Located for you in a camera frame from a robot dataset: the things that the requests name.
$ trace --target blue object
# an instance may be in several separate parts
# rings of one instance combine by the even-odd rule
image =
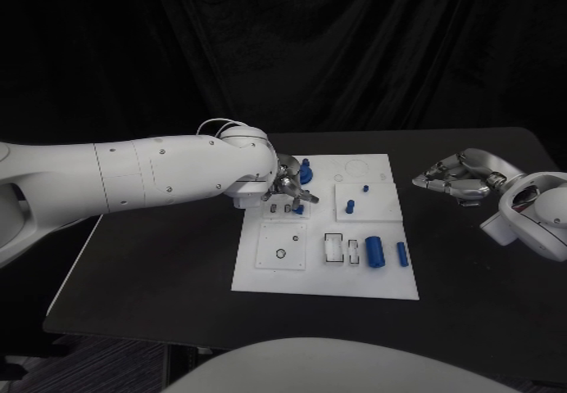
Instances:
[[[396,246],[398,246],[399,265],[405,268],[409,265],[406,263],[405,244],[399,242]]]
[[[307,184],[312,179],[312,171],[310,170],[310,161],[302,158],[301,166],[298,167],[298,183]]]
[[[383,250],[380,248],[380,239],[376,236],[366,237],[366,253],[367,266],[370,268],[380,268],[386,265],[383,260]]]
[[[302,205],[299,205],[294,210],[292,210],[298,215],[302,214]]]
[[[351,215],[354,212],[354,201],[350,199],[348,202],[346,202],[346,214]]]

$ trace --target white platform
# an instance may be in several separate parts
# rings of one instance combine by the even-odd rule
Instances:
[[[406,244],[402,222],[395,218],[395,205],[399,207],[399,202],[392,185],[387,155],[297,156],[298,160],[302,158],[310,159],[312,169],[312,180],[302,188],[310,190],[320,202],[315,205],[304,204],[302,215],[284,212],[284,205],[291,202],[286,196],[273,196],[259,208],[246,209],[230,289],[418,300],[409,257],[411,245]],[[348,197],[350,187],[343,185],[354,184],[351,192],[356,193],[364,184],[369,185],[369,191],[363,196],[360,194],[348,197],[354,203],[356,197],[359,198],[359,203],[354,204],[354,217],[359,217],[359,220],[353,217],[354,222],[335,221],[335,210],[346,208],[344,203],[344,206],[335,209],[335,184],[346,192],[343,197]],[[273,214],[269,212],[272,204],[276,205]],[[275,227],[271,225],[273,228],[269,231],[272,234],[281,233],[281,236],[260,236],[260,231],[265,231],[263,224],[278,224]],[[292,240],[298,224],[304,226],[304,258],[297,254],[301,242]],[[341,233],[343,264],[324,264],[324,233]],[[380,237],[383,247],[386,265],[377,269],[367,266],[364,239],[369,236]],[[357,241],[357,266],[348,264],[348,240]],[[396,242],[406,244],[409,265],[405,268],[399,265]],[[275,257],[279,249],[285,250],[285,257],[281,259]]]

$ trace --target rectangular slot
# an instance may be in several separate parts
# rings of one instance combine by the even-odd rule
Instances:
[[[357,255],[357,241],[348,240],[348,265],[357,266],[360,264],[360,257]]]
[[[343,264],[341,233],[324,233],[324,264]]]

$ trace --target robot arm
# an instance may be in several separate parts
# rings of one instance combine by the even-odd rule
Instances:
[[[501,246],[519,238],[540,256],[567,260],[567,174],[526,175],[493,154],[465,149],[416,176],[413,185],[448,193],[461,206],[477,206],[496,192],[499,212],[480,224],[483,231]]]
[[[47,233],[92,215],[220,193],[246,208],[278,192],[297,204],[317,202],[298,185],[297,160],[273,152],[252,127],[232,127],[219,138],[44,147],[0,143],[0,267]]]

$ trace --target black table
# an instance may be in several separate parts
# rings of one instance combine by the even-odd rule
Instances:
[[[333,337],[480,373],[567,382],[567,264],[478,224],[497,198],[462,209],[411,178],[467,147],[523,171],[555,170],[523,129],[272,134],[297,155],[387,153],[419,300],[230,291],[243,211],[230,198],[103,216],[44,321],[50,332],[233,349]]]

